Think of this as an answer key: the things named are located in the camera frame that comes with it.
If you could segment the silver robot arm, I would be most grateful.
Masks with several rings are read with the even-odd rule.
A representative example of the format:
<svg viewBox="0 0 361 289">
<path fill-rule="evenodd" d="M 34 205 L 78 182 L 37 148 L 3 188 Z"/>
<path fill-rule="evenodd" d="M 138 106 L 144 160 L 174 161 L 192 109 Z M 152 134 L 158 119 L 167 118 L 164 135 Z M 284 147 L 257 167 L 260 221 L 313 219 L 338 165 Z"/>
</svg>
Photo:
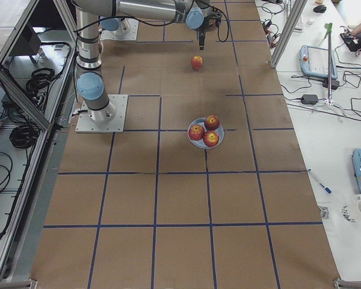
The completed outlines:
<svg viewBox="0 0 361 289">
<path fill-rule="evenodd" d="M 124 35 L 129 29 L 130 25 L 126 18 L 100 18 L 100 25 L 103 30 L 109 31 L 115 35 Z"/>
<path fill-rule="evenodd" d="M 129 94 L 128 130 L 154 129 L 159 99 L 175 98 L 169 114 L 198 109 L 215 96 L 211 79 L 190 64 L 196 44 L 185 39 L 193 29 L 186 18 L 196 7 L 191 1 L 78 1 L 81 8 L 110 16 L 112 9 L 128 20 L 145 19 L 146 36 L 138 42 L 103 40 L 102 72 L 110 93 Z"/>
</svg>

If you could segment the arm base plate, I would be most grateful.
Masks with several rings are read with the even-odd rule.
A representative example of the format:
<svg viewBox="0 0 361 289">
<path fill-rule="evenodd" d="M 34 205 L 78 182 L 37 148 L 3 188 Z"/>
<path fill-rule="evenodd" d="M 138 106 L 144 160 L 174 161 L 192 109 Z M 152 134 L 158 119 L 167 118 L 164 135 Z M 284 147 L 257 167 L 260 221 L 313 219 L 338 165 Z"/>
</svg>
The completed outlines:
<svg viewBox="0 0 361 289">
<path fill-rule="evenodd" d="M 82 103 L 75 131 L 77 133 L 122 133 L 125 127 L 128 95 L 108 95 L 109 104 L 94 111 Z"/>
<path fill-rule="evenodd" d="M 113 40 L 120 42 L 136 41 L 139 21 L 128 18 L 100 19 L 102 32 L 100 40 Z"/>
</svg>

